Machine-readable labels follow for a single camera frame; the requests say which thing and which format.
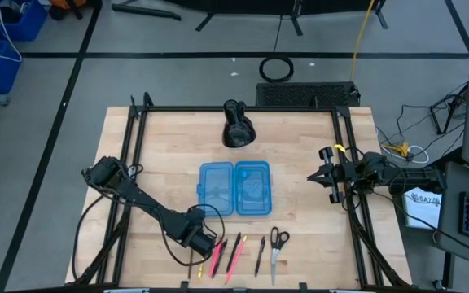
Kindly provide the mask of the orange bag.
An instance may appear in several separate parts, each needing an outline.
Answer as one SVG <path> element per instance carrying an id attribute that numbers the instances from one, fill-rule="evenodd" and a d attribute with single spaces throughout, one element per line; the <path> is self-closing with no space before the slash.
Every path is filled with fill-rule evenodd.
<path id="1" fill-rule="evenodd" d="M 54 20 L 62 20 L 69 13 L 73 13 L 78 20 L 83 18 L 81 8 L 88 6 L 91 0 L 49 0 L 48 13 Z"/>

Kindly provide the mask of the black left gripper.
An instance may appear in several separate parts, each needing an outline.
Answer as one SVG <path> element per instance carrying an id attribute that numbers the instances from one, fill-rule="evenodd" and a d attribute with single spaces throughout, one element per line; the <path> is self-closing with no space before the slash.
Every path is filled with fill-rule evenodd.
<path id="1" fill-rule="evenodd" d="M 182 231 L 179 241 L 183 247 L 189 247 L 202 257 L 213 253 L 216 237 L 204 231 L 205 211 L 200 208 L 189 208 L 182 214 Z"/>

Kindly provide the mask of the black stand legs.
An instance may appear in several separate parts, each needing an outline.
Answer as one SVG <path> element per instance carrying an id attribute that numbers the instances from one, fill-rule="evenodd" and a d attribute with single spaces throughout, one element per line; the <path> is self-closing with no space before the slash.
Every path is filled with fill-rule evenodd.
<path id="1" fill-rule="evenodd" d="M 303 15 L 320 15 L 350 11 L 374 12 L 383 29 L 387 23 L 382 15 L 382 8 L 387 0 L 186 0 L 191 9 L 204 11 L 206 24 L 214 15 L 279 15 L 289 16 L 296 34 L 303 32 L 298 19 Z"/>

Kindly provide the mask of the pink pencil with yellow end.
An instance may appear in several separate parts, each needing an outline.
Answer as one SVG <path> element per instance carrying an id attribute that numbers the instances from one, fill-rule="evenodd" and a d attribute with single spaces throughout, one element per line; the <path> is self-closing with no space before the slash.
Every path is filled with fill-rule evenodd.
<path id="1" fill-rule="evenodd" d="M 233 261 L 232 261 L 232 263 L 231 263 L 230 270 L 229 270 L 229 272 L 228 272 L 227 275 L 226 275 L 225 284 L 227 284 L 227 283 L 230 281 L 230 279 L 231 279 L 231 277 L 232 277 L 232 274 L 233 274 L 234 271 L 235 271 L 235 266 L 237 265 L 237 263 L 238 263 L 238 261 L 239 261 L 239 258 L 240 258 L 241 254 L 242 254 L 242 251 L 243 251 L 243 249 L 244 249 L 244 247 L 245 247 L 245 243 L 246 243 L 246 241 L 247 241 L 247 238 L 248 238 L 248 236 L 247 236 L 247 235 L 244 235 L 243 238 L 242 238 L 242 240 L 241 240 L 241 242 L 240 242 L 240 244 L 239 244 L 238 250 L 236 251 L 236 253 L 235 253 L 235 255 L 234 255 L 234 259 L 233 259 Z"/>

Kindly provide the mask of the black-handled scissors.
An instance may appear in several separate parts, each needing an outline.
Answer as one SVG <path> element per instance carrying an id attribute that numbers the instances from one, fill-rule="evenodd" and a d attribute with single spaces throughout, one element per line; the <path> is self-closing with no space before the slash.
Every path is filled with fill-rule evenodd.
<path id="1" fill-rule="evenodd" d="M 276 271 L 277 271 L 277 261 L 278 255 L 282 250 L 284 244 L 289 240 L 290 234 L 287 231 L 280 231 L 278 227 L 274 226 L 270 234 L 271 242 L 271 284 L 274 286 L 276 284 Z"/>

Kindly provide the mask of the blue transparent pencil box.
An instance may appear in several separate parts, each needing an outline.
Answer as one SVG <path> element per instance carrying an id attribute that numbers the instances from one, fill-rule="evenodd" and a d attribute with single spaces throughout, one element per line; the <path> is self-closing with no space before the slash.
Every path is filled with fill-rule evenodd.
<path id="1" fill-rule="evenodd" d="M 262 160 L 202 164 L 196 192 L 207 217 L 233 212 L 240 216 L 268 215 L 272 211 L 270 166 Z"/>

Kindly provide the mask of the black vented computer case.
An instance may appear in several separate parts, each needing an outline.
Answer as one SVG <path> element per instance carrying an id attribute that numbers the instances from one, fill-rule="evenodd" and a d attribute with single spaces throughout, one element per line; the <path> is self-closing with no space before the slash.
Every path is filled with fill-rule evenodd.
<path id="1" fill-rule="evenodd" d="M 260 83 L 256 86 L 257 106 L 359 107 L 361 94 L 351 82 Z"/>

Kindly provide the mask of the black desk leg with caster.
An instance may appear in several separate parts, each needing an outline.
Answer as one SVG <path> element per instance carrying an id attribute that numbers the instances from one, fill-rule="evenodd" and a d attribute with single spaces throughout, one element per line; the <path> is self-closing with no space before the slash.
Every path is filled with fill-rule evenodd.
<path id="1" fill-rule="evenodd" d="M 455 256 L 451 253 L 445 253 L 442 278 L 434 280 L 432 285 L 438 291 L 446 291 L 453 288 L 454 284 L 454 265 Z"/>

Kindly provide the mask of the black aluminium table frame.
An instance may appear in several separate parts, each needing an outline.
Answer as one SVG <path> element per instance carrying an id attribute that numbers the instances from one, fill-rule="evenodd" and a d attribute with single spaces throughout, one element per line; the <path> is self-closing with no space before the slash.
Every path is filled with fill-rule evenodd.
<path id="1" fill-rule="evenodd" d="M 354 251 L 348 214 L 342 204 L 329 200 L 329 190 L 307 180 L 321 161 L 321 148 L 340 143 L 377 151 L 374 121 L 368 108 L 322 110 L 311 107 L 248 107 L 256 141 L 240 148 L 222 145 L 225 115 L 221 107 L 146 107 L 145 120 L 134 119 L 125 107 L 107 110 L 98 156 L 119 155 L 125 134 L 142 135 L 142 148 L 128 150 L 128 162 L 141 164 L 138 184 L 164 206 L 184 211 L 197 200 L 201 164 L 209 161 L 265 160 L 270 165 L 273 208 L 267 216 L 215 216 L 208 224 L 230 242 L 247 235 L 230 281 L 226 271 L 209 277 L 210 265 L 199 262 L 187 279 L 190 250 L 173 240 L 164 241 L 156 221 L 140 209 L 130 212 L 124 246 L 109 252 L 105 273 L 87 273 L 97 256 L 107 228 L 110 203 L 88 190 L 88 216 L 81 227 L 77 260 L 67 281 L 71 285 L 114 285 L 171 291 L 187 282 L 191 289 L 246 291 L 295 290 L 305 284 L 312 290 L 357 289 L 385 275 L 367 250 Z M 278 255 L 276 284 L 271 284 L 270 234 L 276 226 L 290 234 Z M 262 236 L 265 250 L 257 277 L 256 259 Z M 200 264 L 202 278 L 197 278 Z"/>

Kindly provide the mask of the yellow plug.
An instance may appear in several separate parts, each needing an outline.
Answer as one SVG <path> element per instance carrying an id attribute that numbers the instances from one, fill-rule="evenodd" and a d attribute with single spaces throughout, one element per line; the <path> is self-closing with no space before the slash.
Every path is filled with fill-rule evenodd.
<path id="1" fill-rule="evenodd" d="M 409 144 L 404 142 L 401 145 L 388 145 L 382 144 L 381 147 L 386 151 L 395 151 L 401 157 L 407 157 L 409 155 Z"/>

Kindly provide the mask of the grey desk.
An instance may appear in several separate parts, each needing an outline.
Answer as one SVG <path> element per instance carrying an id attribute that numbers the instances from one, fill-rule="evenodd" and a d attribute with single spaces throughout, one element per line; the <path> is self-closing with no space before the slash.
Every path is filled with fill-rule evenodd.
<path id="1" fill-rule="evenodd" d="M 438 247 L 453 255 L 469 260 L 469 237 L 459 233 L 460 193 L 469 192 L 469 168 L 456 163 L 445 167 L 447 189 L 442 195 L 441 214 L 436 242 Z"/>

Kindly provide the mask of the black pen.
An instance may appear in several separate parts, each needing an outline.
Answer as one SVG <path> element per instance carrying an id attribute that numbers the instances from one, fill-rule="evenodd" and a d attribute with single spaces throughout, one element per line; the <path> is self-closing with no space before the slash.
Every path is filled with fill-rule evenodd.
<path id="1" fill-rule="evenodd" d="M 257 275 L 259 273 L 259 269 L 260 269 L 260 266 L 261 266 L 261 258 L 262 258 L 264 250 L 265 250 L 265 236 L 262 236 L 260 246 L 259 246 L 259 250 L 258 250 L 257 259 L 256 259 L 255 270 L 254 270 L 254 277 L 255 278 L 257 277 Z"/>
<path id="2" fill-rule="evenodd" d="M 222 258 L 223 252 L 224 252 L 224 250 L 225 250 L 225 248 L 226 248 L 226 246 L 227 246 L 227 243 L 228 243 L 228 241 L 227 241 L 227 240 L 225 240 L 225 241 L 223 242 L 223 246 L 222 246 L 222 249 L 221 249 L 221 254 L 219 255 L 219 258 L 218 258 L 217 267 L 215 268 L 215 274 L 214 274 L 214 277 L 216 276 L 216 274 L 217 274 L 217 271 L 218 271 L 218 269 L 219 269 L 220 262 L 221 262 L 221 258 Z"/>
<path id="3" fill-rule="evenodd" d="M 233 249 L 232 249 L 232 252 L 230 254 L 230 259 L 228 261 L 228 265 L 226 267 L 226 272 L 229 273 L 230 272 L 230 269 L 231 269 L 231 266 L 233 264 L 233 261 L 234 261 L 234 258 L 235 258 L 235 253 L 237 251 L 237 247 L 241 241 L 241 236 L 242 234 L 241 233 L 238 233 L 237 234 L 237 237 L 236 237 L 236 240 L 234 241 L 234 246 L 233 246 Z"/>

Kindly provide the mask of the black floor bar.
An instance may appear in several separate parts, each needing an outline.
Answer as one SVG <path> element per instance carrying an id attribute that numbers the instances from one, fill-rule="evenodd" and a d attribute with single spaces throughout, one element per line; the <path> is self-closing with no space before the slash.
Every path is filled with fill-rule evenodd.
<path id="1" fill-rule="evenodd" d="M 163 11 L 158 9 L 144 8 L 144 7 L 132 7 L 128 4 L 112 4 L 112 9 L 117 12 L 130 13 L 135 15 L 149 15 L 166 19 L 173 19 L 181 21 L 182 17 L 171 11 Z"/>

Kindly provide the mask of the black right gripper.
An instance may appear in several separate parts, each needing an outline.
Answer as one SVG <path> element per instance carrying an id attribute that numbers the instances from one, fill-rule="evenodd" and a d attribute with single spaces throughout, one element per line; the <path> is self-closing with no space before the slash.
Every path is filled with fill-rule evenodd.
<path id="1" fill-rule="evenodd" d="M 331 194 L 329 195 L 331 203 L 342 203 L 344 196 L 337 185 L 357 179 L 354 165 L 352 163 L 334 164 L 331 161 L 333 151 L 329 146 L 322 148 L 319 151 L 319 156 L 324 161 L 324 165 L 320 166 L 318 171 L 307 176 L 307 178 L 309 181 L 318 183 L 323 187 L 331 188 Z"/>

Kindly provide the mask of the white paper sign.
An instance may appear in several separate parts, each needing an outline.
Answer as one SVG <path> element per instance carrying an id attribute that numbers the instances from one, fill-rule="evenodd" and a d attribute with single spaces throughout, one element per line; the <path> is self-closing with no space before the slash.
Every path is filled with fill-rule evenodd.
<path id="1" fill-rule="evenodd" d="M 410 216 L 405 216 L 405 226 L 408 228 L 430 230 L 431 227 L 415 220 L 415 217 L 437 227 L 440 217 L 442 194 L 414 188 L 403 195 L 404 209 Z"/>

